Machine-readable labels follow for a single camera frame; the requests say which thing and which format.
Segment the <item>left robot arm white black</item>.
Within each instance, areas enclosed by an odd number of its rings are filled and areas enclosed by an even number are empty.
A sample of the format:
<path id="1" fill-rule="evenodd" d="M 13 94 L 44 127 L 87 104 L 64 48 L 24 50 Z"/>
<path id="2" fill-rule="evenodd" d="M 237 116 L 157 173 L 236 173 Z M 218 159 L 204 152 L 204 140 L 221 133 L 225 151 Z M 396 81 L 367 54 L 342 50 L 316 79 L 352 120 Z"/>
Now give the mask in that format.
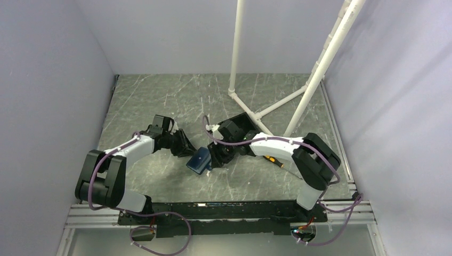
<path id="1" fill-rule="evenodd" d="M 174 119 L 155 115 L 146 130 L 135 132 L 127 142 L 104 151 L 87 153 L 75 188 L 75 197 L 91 210 L 103 208 L 132 212 L 140 224 L 154 214 L 150 196 L 126 189 L 126 171 L 142 158 L 161 149 L 175 157 L 193 156 L 195 147 Z"/>

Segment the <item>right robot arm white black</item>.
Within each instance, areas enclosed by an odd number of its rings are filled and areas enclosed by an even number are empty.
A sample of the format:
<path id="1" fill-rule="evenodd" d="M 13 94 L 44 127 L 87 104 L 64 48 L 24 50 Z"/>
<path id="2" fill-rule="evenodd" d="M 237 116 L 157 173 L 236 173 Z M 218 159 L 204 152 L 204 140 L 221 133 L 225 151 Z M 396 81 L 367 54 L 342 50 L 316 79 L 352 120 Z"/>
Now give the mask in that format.
<path id="1" fill-rule="evenodd" d="M 222 156 L 235 157 L 236 154 L 269 156 L 295 164 L 304 181 L 293 208 L 299 221 L 309 220 L 327 188 L 341 180 L 337 172 L 340 158 L 315 133 L 288 138 L 253 130 L 245 133 L 231 120 L 211 125 L 208 117 L 203 116 L 202 122 L 207 136 L 213 140 L 212 159 L 219 164 L 225 162 Z"/>

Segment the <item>blue card holder wallet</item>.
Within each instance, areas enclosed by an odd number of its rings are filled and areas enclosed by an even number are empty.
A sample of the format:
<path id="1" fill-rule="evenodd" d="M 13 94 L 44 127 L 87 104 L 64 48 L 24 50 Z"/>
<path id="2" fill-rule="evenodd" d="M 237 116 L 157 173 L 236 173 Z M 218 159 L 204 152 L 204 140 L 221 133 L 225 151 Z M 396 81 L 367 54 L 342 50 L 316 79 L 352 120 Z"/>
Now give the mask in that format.
<path id="1" fill-rule="evenodd" d="M 201 175 L 206 170 L 212 170 L 211 162 L 212 158 L 209 150 L 205 147 L 200 147 L 188 160 L 186 167 L 194 171 L 194 173 Z"/>

